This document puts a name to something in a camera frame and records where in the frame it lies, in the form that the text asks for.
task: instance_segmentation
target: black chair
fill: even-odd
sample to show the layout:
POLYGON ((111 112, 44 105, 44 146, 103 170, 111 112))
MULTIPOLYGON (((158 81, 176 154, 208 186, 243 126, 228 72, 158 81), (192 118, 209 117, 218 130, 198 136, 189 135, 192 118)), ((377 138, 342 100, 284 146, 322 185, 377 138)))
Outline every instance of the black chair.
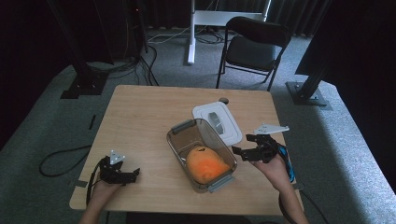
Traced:
POLYGON ((246 17, 230 19, 225 27, 216 89, 219 88, 220 77, 225 73, 225 67, 229 67, 263 75, 265 79, 262 83, 271 77, 267 88, 268 91, 271 90, 281 56, 290 40, 291 32, 286 26, 246 17), (228 44, 230 31, 238 35, 228 44))

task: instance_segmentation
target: orange fruit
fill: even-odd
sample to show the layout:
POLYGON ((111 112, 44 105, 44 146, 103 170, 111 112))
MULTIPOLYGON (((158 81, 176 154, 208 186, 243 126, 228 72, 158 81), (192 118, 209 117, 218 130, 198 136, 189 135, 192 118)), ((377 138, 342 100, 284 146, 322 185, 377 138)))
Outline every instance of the orange fruit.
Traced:
POLYGON ((194 180, 207 184, 230 169, 230 166, 209 147, 195 147, 187 155, 187 169, 194 180))

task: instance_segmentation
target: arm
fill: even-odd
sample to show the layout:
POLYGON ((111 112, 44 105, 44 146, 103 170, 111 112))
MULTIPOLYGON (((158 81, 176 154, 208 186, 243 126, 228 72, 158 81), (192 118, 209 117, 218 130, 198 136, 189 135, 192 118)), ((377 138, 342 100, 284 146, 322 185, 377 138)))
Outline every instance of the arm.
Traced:
POLYGON ((105 181, 97 182, 93 187, 91 200, 85 209, 84 214, 79 221, 79 224, 97 224, 99 223, 99 216, 102 209, 111 199, 113 194, 120 188, 121 185, 107 184, 105 181))
POLYGON ((285 169, 285 163, 279 155, 276 155, 270 162, 263 163, 260 161, 252 162, 271 182, 275 189, 279 191, 280 200, 286 212, 298 224, 308 223, 303 208, 300 206, 294 188, 289 181, 285 169))

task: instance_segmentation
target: chair backrest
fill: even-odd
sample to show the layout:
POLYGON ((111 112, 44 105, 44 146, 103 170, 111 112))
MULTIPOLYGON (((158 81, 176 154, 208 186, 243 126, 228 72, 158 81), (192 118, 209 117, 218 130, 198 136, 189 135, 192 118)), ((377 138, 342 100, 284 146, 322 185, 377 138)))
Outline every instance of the chair backrest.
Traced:
POLYGON ((249 40, 281 48, 285 48, 291 41, 291 31, 288 27, 246 17, 230 19, 226 24, 226 31, 228 30, 233 30, 249 40))

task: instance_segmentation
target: white lid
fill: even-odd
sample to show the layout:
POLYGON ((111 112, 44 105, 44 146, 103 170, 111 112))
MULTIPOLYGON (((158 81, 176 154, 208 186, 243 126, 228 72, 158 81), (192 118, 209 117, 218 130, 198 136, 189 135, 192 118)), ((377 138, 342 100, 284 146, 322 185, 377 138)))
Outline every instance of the white lid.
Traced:
POLYGON ((192 114, 195 119, 205 119, 209 122, 226 146, 231 146, 242 141, 241 130, 239 130, 233 115, 224 103, 215 102, 208 105, 198 105, 192 110, 192 114), (212 113, 217 115, 217 120, 209 117, 209 114, 212 113))

